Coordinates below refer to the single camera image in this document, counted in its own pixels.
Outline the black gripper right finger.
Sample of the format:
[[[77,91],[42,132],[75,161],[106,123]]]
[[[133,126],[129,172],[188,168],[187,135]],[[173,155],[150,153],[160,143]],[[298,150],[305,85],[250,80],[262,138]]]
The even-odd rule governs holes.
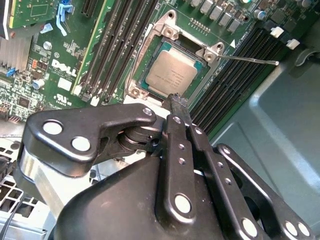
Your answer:
[[[192,123],[187,100],[180,100],[188,124],[196,169],[206,179],[222,233],[227,240],[314,240],[294,210],[229,146],[211,146]]]

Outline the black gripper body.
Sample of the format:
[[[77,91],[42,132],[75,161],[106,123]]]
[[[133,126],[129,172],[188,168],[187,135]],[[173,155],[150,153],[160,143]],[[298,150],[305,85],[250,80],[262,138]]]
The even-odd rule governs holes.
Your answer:
[[[203,175],[148,157],[77,194],[56,240],[226,240]]]

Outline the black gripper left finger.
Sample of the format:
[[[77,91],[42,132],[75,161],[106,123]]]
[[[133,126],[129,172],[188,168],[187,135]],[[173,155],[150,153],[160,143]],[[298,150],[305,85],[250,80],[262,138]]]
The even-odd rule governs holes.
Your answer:
[[[55,218],[89,187],[94,165],[144,150],[160,160],[157,212],[191,222],[195,197],[192,125],[187,101],[170,94],[162,105],[128,98],[124,103],[47,110],[30,115],[18,154],[19,182],[37,191]]]

